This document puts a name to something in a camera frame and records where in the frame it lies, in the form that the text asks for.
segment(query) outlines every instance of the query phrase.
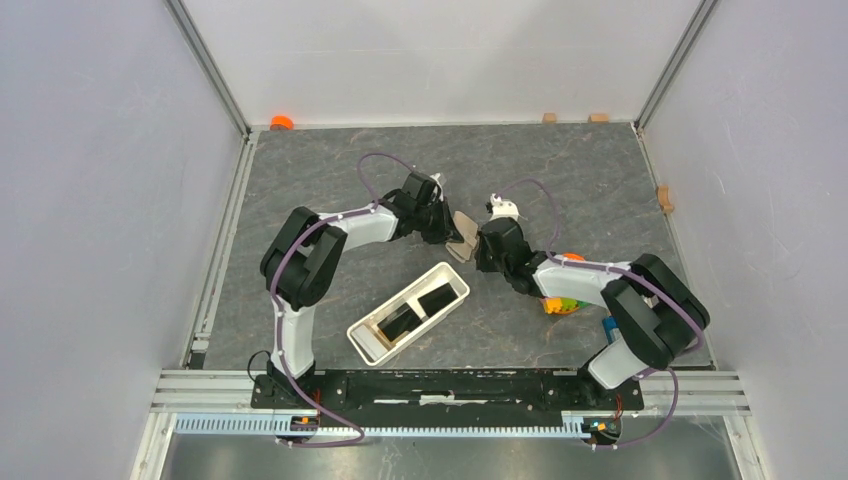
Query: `small wooden block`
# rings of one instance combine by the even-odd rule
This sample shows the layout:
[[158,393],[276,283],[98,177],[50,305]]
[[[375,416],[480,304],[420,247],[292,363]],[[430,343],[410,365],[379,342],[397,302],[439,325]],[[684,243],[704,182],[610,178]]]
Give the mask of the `small wooden block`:
[[606,113],[593,113],[589,115],[589,123],[609,123],[609,115]]
[[660,208],[666,215],[674,211],[674,205],[668,198],[668,185],[660,185],[657,187],[657,200],[660,202]]

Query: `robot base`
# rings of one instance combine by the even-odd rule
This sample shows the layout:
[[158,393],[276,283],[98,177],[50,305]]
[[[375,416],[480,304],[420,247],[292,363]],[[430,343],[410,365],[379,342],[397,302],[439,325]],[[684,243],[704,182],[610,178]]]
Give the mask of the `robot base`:
[[[310,408],[276,370],[256,377],[251,407]],[[632,380],[603,391],[573,371],[551,369],[325,370],[300,387],[322,406],[362,427],[548,427],[563,411],[642,410]],[[321,425],[342,426],[328,417]]]

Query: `black object in bin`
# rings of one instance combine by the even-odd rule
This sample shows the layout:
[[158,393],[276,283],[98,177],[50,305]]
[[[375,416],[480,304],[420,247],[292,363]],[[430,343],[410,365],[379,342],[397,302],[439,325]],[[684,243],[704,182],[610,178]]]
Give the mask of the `black object in bin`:
[[440,310],[450,305],[451,302],[459,298],[450,283],[439,286],[435,290],[425,293],[418,298],[418,303],[424,309],[424,313],[428,317],[432,317],[439,313]]
[[377,324],[377,328],[383,332],[383,335],[390,342],[394,342],[404,332],[411,332],[421,326],[421,319],[415,313],[408,303],[404,303],[400,308],[390,313]]

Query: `metal frame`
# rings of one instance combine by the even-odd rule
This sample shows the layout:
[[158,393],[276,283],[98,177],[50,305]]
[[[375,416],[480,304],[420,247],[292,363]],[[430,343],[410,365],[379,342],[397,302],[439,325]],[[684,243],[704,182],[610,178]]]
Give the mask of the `metal frame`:
[[648,100],[645,102],[645,106],[642,107],[642,111],[639,112],[639,116],[636,117],[636,121],[633,122],[633,125],[637,130],[644,129],[651,120],[651,117],[657,110],[657,106],[668,91],[674,77],[677,76],[680,66],[689,55],[692,45],[704,29],[704,25],[710,18],[710,15],[717,3],[718,0],[701,0],[698,8],[695,9],[695,13],[689,20],[686,30],[683,31],[683,35],[677,42],[677,46],[674,47],[671,58],[668,59],[668,63],[666,63],[662,74],[660,74],[659,80],[657,80],[656,85],[654,85],[653,90],[651,90],[651,94],[648,95]]
[[[252,372],[260,375],[263,371]],[[574,375],[572,370],[559,372]],[[675,416],[748,416],[751,410],[734,372],[679,371],[680,395]],[[640,382],[645,409],[626,412],[637,416],[663,416],[671,404],[672,381],[658,372]],[[235,370],[163,370],[153,395],[152,413],[286,413],[309,415],[315,411],[261,410],[250,407],[253,381]],[[566,411],[574,416],[611,416],[613,411]]]
[[200,302],[194,314],[194,329],[192,337],[186,347],[183,356],[183,365],[188,365],[193,355],[205,355],[209,348],[209,338],[212,334],[212,326],[215,323],[215,313],[218,310],[218,301],[221,298],[221,289],[224,286],[224,276],[227,273],[227,265],[230,259],[230,250],[233,247],[236,227],[241,214],[244,194],[247,190],[247,181],[250,178],[250,168],[253,165],[253,156],[256,153],[256,142],[259,132],[251,133],[242,147],[236,164],[233,182],[230,185],[229,196],[224,207],[218,235],[215,239],[215,248],[209,270],[206,272],[206,280],[203,284],[203,292]]
[[[574,375],[573,371],[562,371]],[[730,444],[743,480],[770,478],[758,450],[756,430],[742,383],[735,372],[680,371],[680,396],[676,417],[723,417]],[[668,373],[642,380],[645,410],[632,416],[662,417],[670,402],[673,384]],[[153,397],[147,426],[133,464],[133,480],[160,478],[174,433],[271,435],[290,432],[293,416],[313,415],[312,409],[258,410],[250,407],[253,381],[246,372],[229,370],[163,370]],[[563,428],[549,429],[370,429],[369,436],[406,437],[557,437],[575,438],[574,421],[583,415],[606,416],[613,412],[564,411]],[[322,429],[320,435],[345,435],[346,429]]]
[[189,48],[191,48],[192,53],[197,58],[198,63],[200,63],[200,68],[203,69],[203,73],[206,74],[206,78],[209,79],[212,88],[218,94],[218,98],[221,100],[221,104],[224,106],[224,110],[226,110],[236,130],[243,137],[247,138],[251,132],[250,124],[247,123],[247,120],[245,120],[244,115],[241,113],[238,103],[236,103],[232,92],[227,87],[227,82],[224,81],[221,71],[218,70],[218,66],[215,64],[212,54],[209,53],[209,49],[203,42],[203,37],[200,36],[200,32],[194,25],[194,21],[191,19],[191,15],[188,13],[183,0],[164,0],[164,2],[165,6],[168,7],[168,11],[174,17],[174,21],[177,23],[180,31],[183,33],[186,43],[188,43]]

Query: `white enclosure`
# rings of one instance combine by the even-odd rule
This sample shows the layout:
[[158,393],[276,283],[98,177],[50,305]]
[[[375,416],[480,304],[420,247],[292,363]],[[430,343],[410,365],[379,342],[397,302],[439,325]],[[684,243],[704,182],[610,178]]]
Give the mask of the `white enclosure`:
[[248,123],[633,120],[696,0],[188,0]]
[[241,139],[159,2],[4,2],[0,58],[0,477],[126,478]]
[[0,477],[130,474],[272,116],[545,112],[636,122],[770,473],[848,471],[844,2],[65,3],[0,7]]
[[829,413],[848,391],[846,15],[720,3],[645,133],[716,358],[745,381],[777,478],[848,470],[848,421]]

